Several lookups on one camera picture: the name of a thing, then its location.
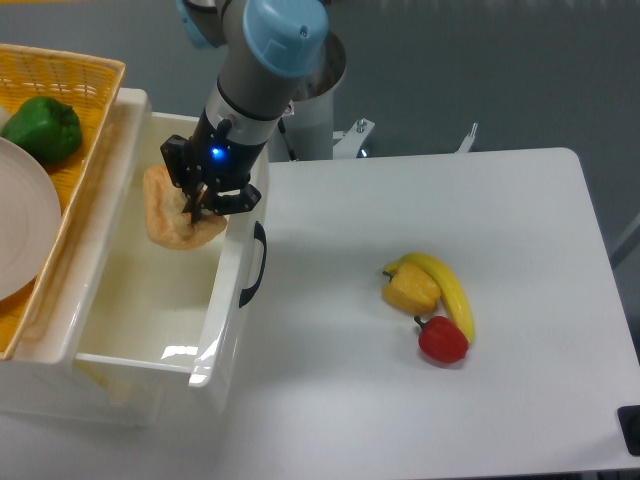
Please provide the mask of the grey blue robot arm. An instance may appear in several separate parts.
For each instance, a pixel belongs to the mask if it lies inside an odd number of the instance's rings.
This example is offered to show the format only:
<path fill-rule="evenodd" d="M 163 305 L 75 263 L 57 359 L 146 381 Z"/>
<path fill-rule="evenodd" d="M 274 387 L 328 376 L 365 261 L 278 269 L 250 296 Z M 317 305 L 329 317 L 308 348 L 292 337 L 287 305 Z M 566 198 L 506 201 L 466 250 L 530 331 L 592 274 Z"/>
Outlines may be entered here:
<path fill-rule="evenodd" d="M 179 1 L 194 45 L 228 48 L 189 138 L 160 151 L 191 223 L 203 214 L 252 210 L 261 193 L 251 170 L 286 107 L 319 62 L 329 32 L 322 1 Z"/>

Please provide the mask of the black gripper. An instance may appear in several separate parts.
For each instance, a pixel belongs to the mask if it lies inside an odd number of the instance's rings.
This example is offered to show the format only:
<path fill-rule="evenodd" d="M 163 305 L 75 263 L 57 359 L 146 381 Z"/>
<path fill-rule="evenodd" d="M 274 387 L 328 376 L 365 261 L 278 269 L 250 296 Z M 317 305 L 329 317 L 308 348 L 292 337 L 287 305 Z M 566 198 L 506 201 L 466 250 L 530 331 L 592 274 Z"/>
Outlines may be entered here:
<path fill-rule="evenodd" d="M 204 211 L 218 216 L 249 212 L 261 200 L 251 170 L 262 151 L 262 117 L 247 111 L 205 110 L 190 138 L 169 137 L 161 146 L 172 184 L 186 199 L 183 213 L 198 223 Z"/>

